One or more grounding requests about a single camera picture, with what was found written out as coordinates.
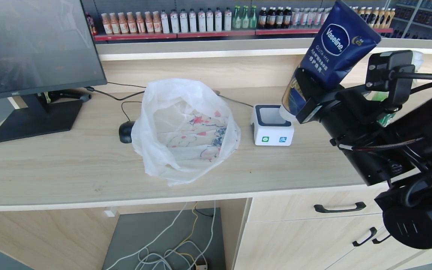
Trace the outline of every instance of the yellow cable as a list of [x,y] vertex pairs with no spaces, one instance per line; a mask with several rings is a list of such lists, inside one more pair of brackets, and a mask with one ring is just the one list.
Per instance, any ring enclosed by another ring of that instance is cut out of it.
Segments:
[[[192,208],[192,210],[191,210],[192,214],[196,216],[196,218],[194,219],[194,222],[193,222],[193,224],[192,224],[191,234],[190,234],[186,239],[184,239],[183,241],[181,241],[181,243],[179,243],[178,246],[181,245],[182,243],[184,243],[185,241],[187,241],[187,240],[192,236],[192,234],[194,233],[194,227],[196,226],[196,222],[198,221],[198,214],[196,214],[196,213],[194,212],[194,209],[196,208],[196,205],[198,205],[198,202],[196,202],[196,203],[194,204],[194,206],[193,206],[193,208]],[[179,254],[179,255],[187,255],[187,256],[191,257],[193,263],[195,262],[193,256],[191,256],[191,255],[188,254],[188,253],[179,253],[179,252],[177,252],[177,251],[175,251],[175,253],[177,253],[177,254]]]

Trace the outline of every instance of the drawer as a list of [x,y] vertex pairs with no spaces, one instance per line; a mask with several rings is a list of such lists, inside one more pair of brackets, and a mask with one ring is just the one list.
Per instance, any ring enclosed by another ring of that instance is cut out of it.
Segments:
[[[382,212],[374,198],[387,190],[385,186],[381,185],[376,188],[362,186],[352,190],[339,188],[337,191],[334,189],[327,188],[327,191],[308,189],[300,190],[293,195],[253,198],[248,221],[327,218]],[[315,205],[321,205],[319,208],[329,210],[329,212],[317,212]]]
[[382,225],[376,215],[248,223],[234,270],[325,270]]

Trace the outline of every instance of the green bottle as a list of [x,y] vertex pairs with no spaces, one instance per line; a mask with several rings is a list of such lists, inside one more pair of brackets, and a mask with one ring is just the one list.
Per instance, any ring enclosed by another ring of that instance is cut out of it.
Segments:
[[241,29],[241,15],[240,15],[240,8],[239,6],[236,6],[234,8],[234,14],[233,14],[233,29]]
[[243,6],[243,29],[247,29],[249,27],[249,17],[248,17],[248,6]]
[[256,19],[256,6],[252,6],[252,17],[249,19],[249,28],[256,29],[256,24],[258,20]]

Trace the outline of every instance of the vaseline logo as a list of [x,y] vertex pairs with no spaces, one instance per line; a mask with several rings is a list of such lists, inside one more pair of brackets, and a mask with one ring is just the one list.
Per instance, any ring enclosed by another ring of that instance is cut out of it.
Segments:
[[342,26],[330,24],[324,30],[321,41],[329,54],[338,56],[350,45],[350,36]]

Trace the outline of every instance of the monitor stand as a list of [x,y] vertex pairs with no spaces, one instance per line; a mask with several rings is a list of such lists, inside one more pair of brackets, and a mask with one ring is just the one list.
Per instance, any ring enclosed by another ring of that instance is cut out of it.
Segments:
[[83,102],[44,104],[36,94],[21,96],[28,106],[15,109],[0,126],[0,142],[71,130]]

